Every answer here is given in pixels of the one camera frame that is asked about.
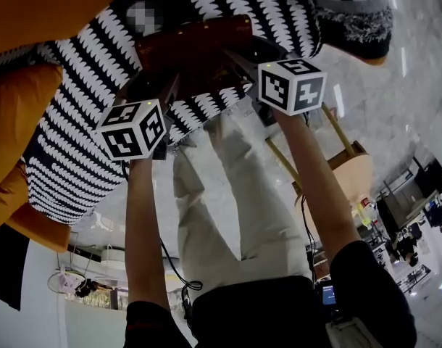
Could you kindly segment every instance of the houndstooth fabric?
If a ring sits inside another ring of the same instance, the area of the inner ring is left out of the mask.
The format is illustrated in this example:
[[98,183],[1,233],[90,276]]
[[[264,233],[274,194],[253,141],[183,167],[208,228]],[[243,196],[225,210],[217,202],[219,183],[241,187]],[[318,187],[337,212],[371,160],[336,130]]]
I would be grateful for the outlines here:
[[[120,164],[109,160],[95,128],[117,91],[141,68],[135,38],[237,14],[251,17],[255,35],[301,57],[320,50],[312,0],[116,0],[77,36],[38,46],[40,57],[63,67],[63,81],[24,155],[31,205],[72,225],[123,181]],[[249,86],[178,99],[168,111],[175,121],[170,142],[234,105]]]

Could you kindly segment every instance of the black and white qr marker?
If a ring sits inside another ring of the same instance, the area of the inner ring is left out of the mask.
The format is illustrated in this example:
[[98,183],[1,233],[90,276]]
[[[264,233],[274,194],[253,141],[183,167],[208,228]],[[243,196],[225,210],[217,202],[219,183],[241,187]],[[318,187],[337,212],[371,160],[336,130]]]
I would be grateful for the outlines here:
[[258,98],[287,115],[321,107],[328,74],[302,59],[258,65]]
[[158,99],[109,107],[97,125],[101,145],[112,161],[149,157],[166,131]]

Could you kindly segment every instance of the gray tile floor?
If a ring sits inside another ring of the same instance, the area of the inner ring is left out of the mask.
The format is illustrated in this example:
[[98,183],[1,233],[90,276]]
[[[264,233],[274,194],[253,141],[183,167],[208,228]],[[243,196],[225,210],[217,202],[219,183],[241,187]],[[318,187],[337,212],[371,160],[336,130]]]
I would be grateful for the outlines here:
[[[325,46],[314,59],[328,72],[325,102],[335,107],[335,86],[343,96],[344,117],[340,123],[350,140],[358,140],[374,164],[373,193],[383,179],[396,177],[416,154],[425,161],[428,148],[420,140],[442,102],[442,0],[391,0],[395,16],[393,40],[383,66],[371,67],[337,49]],[[279,166],[264,138],[273,135],[275,143],[290,157],[285,140],[277,128],[265,130],[249,104],[239,102],[232,117],[251,139],[261,156],[272,184],[291,212],[295,194],[291,178]],[[320,112],[312,115],[312,127],[327,158],[342,150],[342,145]],[[235,202],[221,164],[203,131],[193,137],[199,146],[196,169],[207,190],[206,201],[221,234],[238,254],[238,220]],[[154,166],[154,188],[161,236],[171,254],[176,255],[178,214],[172,193],[172,161]],[[72,234],[81,244],[111,244],[124,247],[126,185],[122,184],[93,214],[83,218]]]

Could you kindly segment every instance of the white pants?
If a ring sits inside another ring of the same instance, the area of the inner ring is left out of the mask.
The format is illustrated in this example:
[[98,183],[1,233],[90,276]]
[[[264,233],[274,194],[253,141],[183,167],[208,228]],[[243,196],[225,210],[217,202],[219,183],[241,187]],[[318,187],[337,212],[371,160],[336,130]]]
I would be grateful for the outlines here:
[[227,115],[220,115],[205,130],[237,204],[241,260],[225,243],[203,202],[204,186],[189,160],[193,147],[182,146],[174,165],[179,254],[185,279],[204,285],[201,291],[190,290],[192,301],[236,283],[286,276],[311,278],[299,229],[240,128]]

